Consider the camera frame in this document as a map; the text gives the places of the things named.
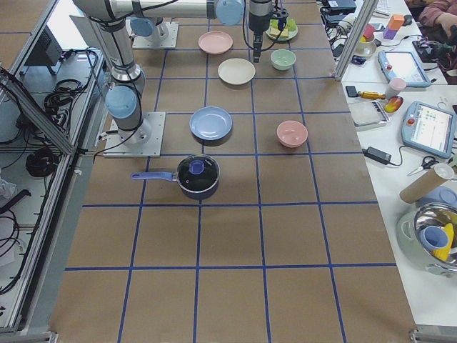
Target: pink plate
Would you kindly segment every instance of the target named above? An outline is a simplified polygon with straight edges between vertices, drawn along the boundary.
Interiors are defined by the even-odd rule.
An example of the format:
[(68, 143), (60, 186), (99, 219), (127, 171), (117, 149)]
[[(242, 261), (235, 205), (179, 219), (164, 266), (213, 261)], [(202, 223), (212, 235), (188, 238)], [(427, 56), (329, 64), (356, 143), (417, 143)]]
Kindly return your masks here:
[(276, 133), (280, 143), (288, 148), (301, 146), (308, 138), (306, 127), (294, 120), (286, 120), (280, 123)]
[(200, 49), (211, 55), (223, 54), (233, 44), (229, 34), (221, 31), (210, 31), (202, 34), (199, 38)]

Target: screwdriver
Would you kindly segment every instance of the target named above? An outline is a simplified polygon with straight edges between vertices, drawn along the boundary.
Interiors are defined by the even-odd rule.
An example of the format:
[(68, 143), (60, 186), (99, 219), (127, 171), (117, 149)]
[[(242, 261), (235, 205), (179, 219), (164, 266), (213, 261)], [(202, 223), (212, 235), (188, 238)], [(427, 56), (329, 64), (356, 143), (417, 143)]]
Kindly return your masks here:
[(386, 95), (385, 94), (379, 94), (376, 93), (375, 91), (359, 91), (357, 94), (364, 99), (385, 99)]

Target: black pot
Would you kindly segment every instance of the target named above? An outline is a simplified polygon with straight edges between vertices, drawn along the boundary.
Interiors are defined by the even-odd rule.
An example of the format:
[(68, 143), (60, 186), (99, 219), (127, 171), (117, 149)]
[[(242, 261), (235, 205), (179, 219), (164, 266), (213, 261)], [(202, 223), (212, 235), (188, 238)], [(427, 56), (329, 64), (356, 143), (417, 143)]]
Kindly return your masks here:
[(203, 200), (209, 198), (217, 190), (219, 170), (218, 163), (210, 156), (194, 154), (179, 162), (176, 171), (133, 173), (131, 179), (176, 181), (186, 196), (195, 200)]

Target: metal pot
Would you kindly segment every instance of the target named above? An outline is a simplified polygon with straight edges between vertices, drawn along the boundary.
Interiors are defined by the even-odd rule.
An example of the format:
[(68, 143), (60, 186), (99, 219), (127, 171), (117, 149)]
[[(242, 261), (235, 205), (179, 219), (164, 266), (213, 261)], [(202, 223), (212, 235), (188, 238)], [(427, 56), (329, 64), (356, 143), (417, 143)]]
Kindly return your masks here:
[(209, 198), (217, 190), (219, 170), (218, 163), (210, 156), (194, 154), (179, 162), (176, 171), (133, 173), (131, 179), (176, 181), (186, 196), (195, 200), (203, 200)]
[[(446, 204), (427, 204), (419, 210), (409, 212), (397, 223), (396, 233), (398, 245), (403, 253), (420, 269), (435, 275), (451, 276), (457, 274), (457, 256), (450, 254), (446, 261), (432, 255), (421, 243), (419, 232), (431, 225), (444, 227), (452, 223), (454, 231), (457, 227), (457, 209)], [(451, 252), (457, 247), (454, 235)]]

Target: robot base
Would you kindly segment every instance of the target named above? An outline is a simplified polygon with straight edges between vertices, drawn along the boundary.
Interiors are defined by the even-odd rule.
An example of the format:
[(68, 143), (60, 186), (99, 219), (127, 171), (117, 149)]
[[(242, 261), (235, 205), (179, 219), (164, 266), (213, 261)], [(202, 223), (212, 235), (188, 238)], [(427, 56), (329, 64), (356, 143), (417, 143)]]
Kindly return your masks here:
[(160, 42), (152, 42), (149, 41), (148, 39), (137, 36), (135, 37), (134, 43), (132, 45), (133, 49), (172, 49), (176, 48), (176, 42), (178, 40), (178, 27), (179, 24), (175, 22), (166, 22), (165, 25), (167, 26), (169, 30), (169, 35), (166, 37), (163, 41)]
[[(160, 157), (162, 147), (162, 139), (164, 137), (165, 127), (165, 112), (146, 112), (144, 120), (147, 120), (151, 125), (151, 136), (143, 143), (138, 144), (121, 144), (116, 148), (105, 151), (105, 157)], [(117, 130), (117, 125), (114, 120), (111, 122), (110, 130)], [(116, 146), (121, 143), (119, 135), (112, 134), (106, 140), (105, 149)]]

